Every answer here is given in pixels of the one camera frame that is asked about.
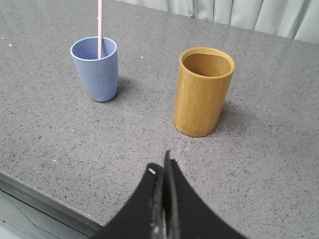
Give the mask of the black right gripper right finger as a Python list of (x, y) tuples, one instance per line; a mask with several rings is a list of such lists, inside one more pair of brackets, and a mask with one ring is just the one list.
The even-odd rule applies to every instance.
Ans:
[(163, 202), (168, 239), (243, 239), (198, 196), (177, 162), (164, 157)]

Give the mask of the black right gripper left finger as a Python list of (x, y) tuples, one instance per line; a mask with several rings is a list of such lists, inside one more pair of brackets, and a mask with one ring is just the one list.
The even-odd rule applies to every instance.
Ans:
[(164, 169), (149, 163), (137, 188), (93, 239), (162, 239)]

